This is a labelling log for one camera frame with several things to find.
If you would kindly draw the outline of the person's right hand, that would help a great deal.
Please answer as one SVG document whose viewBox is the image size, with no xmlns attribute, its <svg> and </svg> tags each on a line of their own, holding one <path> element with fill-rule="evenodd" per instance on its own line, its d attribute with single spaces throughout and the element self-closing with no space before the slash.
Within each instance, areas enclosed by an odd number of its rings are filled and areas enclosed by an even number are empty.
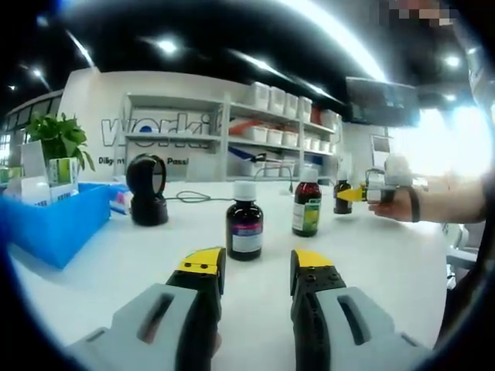
<svg viewBox="0 0 495 371">
<path fill-rule="evenodd" d="M 394 198 L 390 202 L 368 202 L 368 209 L 375 216 L 384 217 L 400 222 L 411 222 L 412 208 L 411 197 L 407 189 L 399 189 L 395 192 Z"/>
</svg>

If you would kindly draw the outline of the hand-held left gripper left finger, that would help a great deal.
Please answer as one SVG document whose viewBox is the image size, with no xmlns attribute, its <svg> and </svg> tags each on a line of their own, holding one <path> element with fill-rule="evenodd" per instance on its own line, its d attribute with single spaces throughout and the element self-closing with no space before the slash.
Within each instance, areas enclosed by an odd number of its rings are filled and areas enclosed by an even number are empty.
<svg viewBox="0 0 495 371">
<path fill-rule="evenodd" d="M 226 250 L 198 250 L 168 281 L 118 309 L 111 326 L 68 346 L 80 370 L 209 370 L 221 319 Z"/>
</svg>

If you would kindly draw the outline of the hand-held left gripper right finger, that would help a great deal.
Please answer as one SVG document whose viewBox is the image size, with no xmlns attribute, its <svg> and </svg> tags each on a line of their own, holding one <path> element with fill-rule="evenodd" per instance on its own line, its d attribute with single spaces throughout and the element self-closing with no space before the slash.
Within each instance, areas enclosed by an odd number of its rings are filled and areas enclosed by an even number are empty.
<svg viewBox="0 0 495 371">
<path fill-rule="evenodd" d="M 322 254 L 291 252 L 290 295 L 297 370 L 416 370 L 430 356 Z"/>
</svg>

